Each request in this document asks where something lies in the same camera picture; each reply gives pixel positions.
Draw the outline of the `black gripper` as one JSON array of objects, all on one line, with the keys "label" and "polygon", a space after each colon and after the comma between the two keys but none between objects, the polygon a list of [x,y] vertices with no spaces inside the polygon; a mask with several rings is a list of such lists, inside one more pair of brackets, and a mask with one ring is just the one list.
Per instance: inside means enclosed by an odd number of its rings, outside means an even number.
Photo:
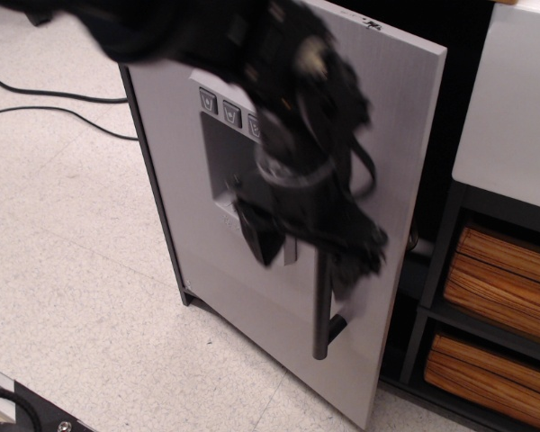
[{"label": "black gripper", "polygon": [[244,240],[256,261],[269,267],[292,237],[332,255],[331,286],[346,301],[358,280],[380,271],[387,234],[343,194],[333,176],[306,187],[281,187],[259,173],[228,181]]}]

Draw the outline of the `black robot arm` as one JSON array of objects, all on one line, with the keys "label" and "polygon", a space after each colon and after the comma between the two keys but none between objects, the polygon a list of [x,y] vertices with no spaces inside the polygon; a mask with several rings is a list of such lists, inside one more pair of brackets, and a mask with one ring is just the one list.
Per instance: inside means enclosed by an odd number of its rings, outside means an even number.
[{"label": "black robot arm", "polygon": [[356,138],[369,103],[329,28],[299,1],[8,1],[25,14],[74,15],[112,60],[169,59],[238,86],[261,129],[256,170],[233,179],[234,208],[256,260],[268,266],[287,237],[319,253],[316,293],[344,296],[378,273],[387,237],[351,192]]}]

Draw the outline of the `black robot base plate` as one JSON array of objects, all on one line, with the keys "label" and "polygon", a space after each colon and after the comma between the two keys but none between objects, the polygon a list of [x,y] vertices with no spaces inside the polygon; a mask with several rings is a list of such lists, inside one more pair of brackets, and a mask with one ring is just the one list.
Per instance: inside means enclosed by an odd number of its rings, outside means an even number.
[{"label": "black robot base plate", "polygon": [[41,423],[42,431],[70,431],[70,432],[92,432],[82,420],[74,417],[59,406],[44,399],[38,393],[30,390],[23,384],[14,382],[13,391],[18,396],[24,398],[36,411]]}]

